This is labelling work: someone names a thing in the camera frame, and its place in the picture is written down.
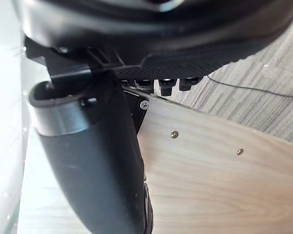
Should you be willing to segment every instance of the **wooden panel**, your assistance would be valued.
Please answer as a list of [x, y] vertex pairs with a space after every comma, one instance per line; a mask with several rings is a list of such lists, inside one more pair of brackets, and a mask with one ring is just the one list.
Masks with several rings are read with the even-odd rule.
[[[139, 143], [153, 234], [293, 234], [292, 144], [155, 97]], [[87, 233], [33, 133], [27, 152], [19, 233]]]

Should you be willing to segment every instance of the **wooden board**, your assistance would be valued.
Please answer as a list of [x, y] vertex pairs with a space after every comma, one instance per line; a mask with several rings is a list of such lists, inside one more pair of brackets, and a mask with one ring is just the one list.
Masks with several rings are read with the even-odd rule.
[[[293, 234], [293, 144], [155, 97], [138, 137], [153, 234]], [[33, 132], [19, 233], [88, 233]]]

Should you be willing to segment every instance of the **cable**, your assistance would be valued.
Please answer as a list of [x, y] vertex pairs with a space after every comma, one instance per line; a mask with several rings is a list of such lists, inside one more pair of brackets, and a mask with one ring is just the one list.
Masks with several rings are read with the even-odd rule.
[[237, 86], [237, 85], [233, 85], [233, 84], [227, 84], [227, 83], [223, 83], [223, 82], [217, 81], [217, 80], [215, 80], [213, 78], [210, 78], [209, 75], [207, 75], [207, 77], [211, 81], [213, 81], [215, 83], [222, 84], [222, 85], [226, 85], [226, 86], [233, 87], [233, 88], [248, 89], [248, 90], [254, 90], [254, 91], [264, 92], [264, 93], [268, 93], [268, 94], [272, 94], [272, 95], [276, 95], [276, 96], [280, 96], [280, 97], [284, 97], [284, 98], [293, 98], [292, 95], [279, 94], [279, 93], [275, 93], [275, 92], [272, 92], [272, 91], [269, 91], [269, 90], [264, 90], [264, 89], [257, 89], [257, 88], [252, 88], [252, 87], [245, 87], [245, 86]]

